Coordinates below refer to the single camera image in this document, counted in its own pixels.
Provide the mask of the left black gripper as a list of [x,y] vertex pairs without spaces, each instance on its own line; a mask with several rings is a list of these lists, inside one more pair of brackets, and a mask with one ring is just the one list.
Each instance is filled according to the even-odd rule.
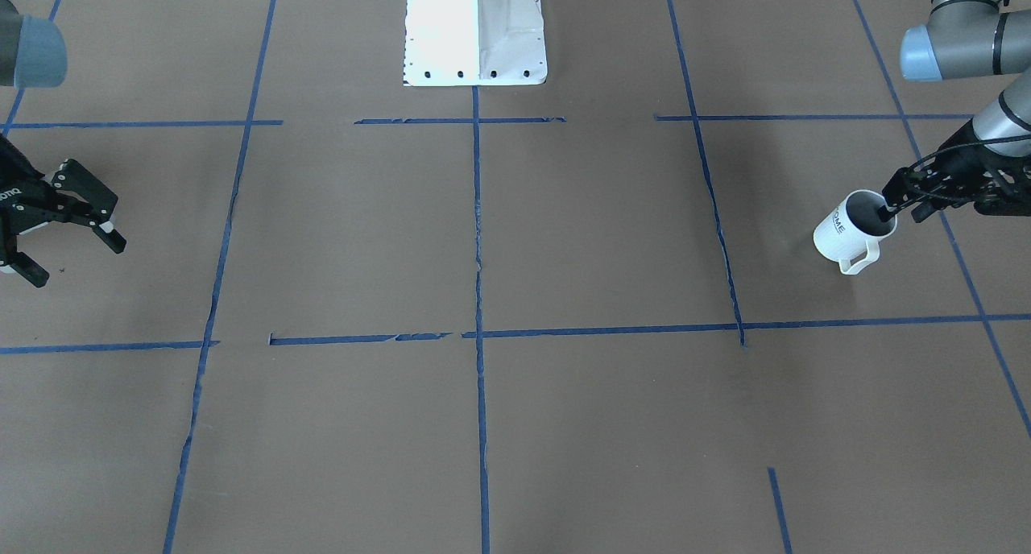
[[912,208],[914,223],[939,210],[975,206],[975,196],[989,180],[1029,178],[1029,157],[1010,157],[984,144],[954,144],[934,155],[924,169],[900,167],[882,188],[880,221],[888,223],[901,210]]

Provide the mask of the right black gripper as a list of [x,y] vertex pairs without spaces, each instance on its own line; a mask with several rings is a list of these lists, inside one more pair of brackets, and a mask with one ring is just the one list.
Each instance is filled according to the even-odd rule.
[[87,227],[121,254],[126,239],[114,226],[118,195],[77,160],[65,160],[49,173],[36,170],[6,136],[1,136],[2,248],[4,274],[16,274],[33,287],[47,286],[49,274],[18,248],[18,237],[52,221]]

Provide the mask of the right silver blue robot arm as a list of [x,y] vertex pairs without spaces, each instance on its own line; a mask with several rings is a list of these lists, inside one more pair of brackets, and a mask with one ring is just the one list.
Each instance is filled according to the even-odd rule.
[[[16,89],[55,88],[65,82],[68,54],[63,34],[48,19],[21,14],[2,0],[2,84]],[[85,166],[67,159],[51,180],[6,137],[1,137],[1,267],[34,287],[44,287],[48,272],[18,248],[19,235],[52,221],[84,226],[115,254],[126,239],[114,226],[118,195]]]

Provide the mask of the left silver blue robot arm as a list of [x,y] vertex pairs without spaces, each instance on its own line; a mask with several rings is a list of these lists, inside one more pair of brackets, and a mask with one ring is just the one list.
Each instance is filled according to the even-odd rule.
[[931,0],[927,23],[905,32],[907,82],[982,76],[1015,82],[969,118],[937,151],[900,168],[883,188],[882,221],[914,221],[972,205],[986,216],[1026,217],[1030,205],[1030,14],[1010,0]]

